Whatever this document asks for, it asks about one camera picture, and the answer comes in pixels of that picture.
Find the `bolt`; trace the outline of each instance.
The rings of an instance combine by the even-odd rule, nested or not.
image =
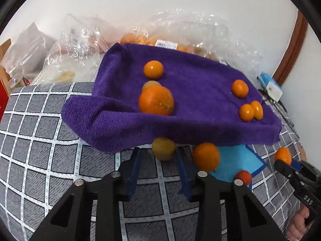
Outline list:
[[[110,176],[112,178],[118,178],[118,177],[120,177],[120,172],[119,171],[113,171],[112,173],[110,173]]]
[[[205,177],[207,177],[207,172],[201,170],[201,171],[197,172],[197,175],[201,178],[205,178]]]
[[[242,186],[243,185],[243,181],[240,180],[240,179],[236,179],[236,180],[234,180],[234,184],[237,185],[237,186]]]
[[[76,186],[81,186],[81,185],[83,185],[83,180],[82,179],[77,179],[76,181],[75,181],[75,185]]]

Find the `gray checkered fabric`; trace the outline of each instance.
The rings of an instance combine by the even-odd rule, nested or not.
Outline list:
[[[53,205],[76,179],[97,180],[117,170],[132,149],[106,154],[90,147],[61,120],[61,107],[70,95],[90,95],[93,83],[29,86],[14,91],[0,123],[0,217],[18,241],[27,241]],[[268,164],[253,179],[253,193],[284,230],[298,209],[293,188],[273,169],[274,154],[287,146],[299,160],[299,139],[282,119],[281,141],[252,149]],[[139,146],[142,156],[132,200],[119,203],[123,240],[194,240],[198,203],[179,194],[174,161],[154,158],[150,145]],[[191,157],[192,146],[181,146]],[[91,217],[95,239],[96,206]],[[222,240],[227,240],[224,200]]]

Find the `clear plastic bag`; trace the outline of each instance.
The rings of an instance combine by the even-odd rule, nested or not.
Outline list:
[[[42,70],[54,40],[38,30],[35,23],[25,29],[4,55],[0,65],[11,76],[9,86],[28,85]]]
[[[125,34],[124,43],[167,47],[219,61],[242,71],[257,84],[262,55],[233,36],[227,24],[214,15],[165,11]]]
[[[41,77],[33,84],[93,82],[105,52],[122,33],[95,17],[66,16],[66,31],[46,57]]]

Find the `white plastic bag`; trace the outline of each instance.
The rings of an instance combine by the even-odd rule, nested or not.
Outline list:
[[[66,25],[45,59],[42,77],[33,84],[93,82],[105,52],[122,36],[108,22],[95,17],[68,14]]]
[[[257,68],[262,55],[249,44],[236,38],[227,23],[214,15],[188,13],[180,9],[153,15],[149,21],[124,35],[120,41],[175,48],[212,60],[227,63],[242,71],[253,84],[258,84]]]
[[[12,77],[11,87],[23,78],[32,81],[41,72],[43,62],[54,42],[39,31],[35,23],[19,35],[0,63]]]

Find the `purple cloth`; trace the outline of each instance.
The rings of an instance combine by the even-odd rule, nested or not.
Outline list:
[[[174,97],[170,116],[139,112],[138,98],[149,79],[143,67],[164,65],[158,80]],[[245,99],[231,93],[234,80],[249,87]],[[104,56],[91,96],[71,96],[62,108],[63,121],[81,139],[105,152],[149,144],[157,137],[176,143],[218,146],[268,144],[279,141],[281,121],[263,103],[261,121],[244,122],[241,105],[262,97],[244,74],[193,54],[153,46],[115,44]]]

